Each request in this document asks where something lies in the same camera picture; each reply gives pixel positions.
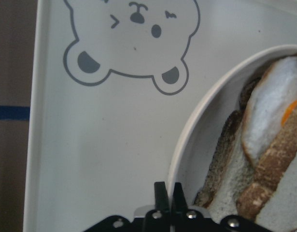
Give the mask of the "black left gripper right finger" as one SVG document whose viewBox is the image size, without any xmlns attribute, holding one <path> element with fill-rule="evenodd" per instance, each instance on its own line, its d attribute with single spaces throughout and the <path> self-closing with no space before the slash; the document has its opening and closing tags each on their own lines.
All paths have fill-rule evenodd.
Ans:
<svg viewBox="0 0 297 232">
<path fill-rule="evenodd" d="M 197 206 L 188 206 L 182 184 L 176 182 L 172 195 L 172 225 L 175 232 L 211 232 L 210 218 Z"/>
</svg>

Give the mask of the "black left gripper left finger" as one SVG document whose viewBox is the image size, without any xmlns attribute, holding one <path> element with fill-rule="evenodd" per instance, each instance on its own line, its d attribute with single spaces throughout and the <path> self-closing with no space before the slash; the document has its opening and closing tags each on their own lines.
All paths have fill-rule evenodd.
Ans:
<svg viewBox="0 0 297 232">
<path fill-rule="evenodd" d="M 155 206 L 149 210 L 142 224 L 143 232 L 170 231 L 170 203 L 165 182 L 154 183 Z"/>
</svg>

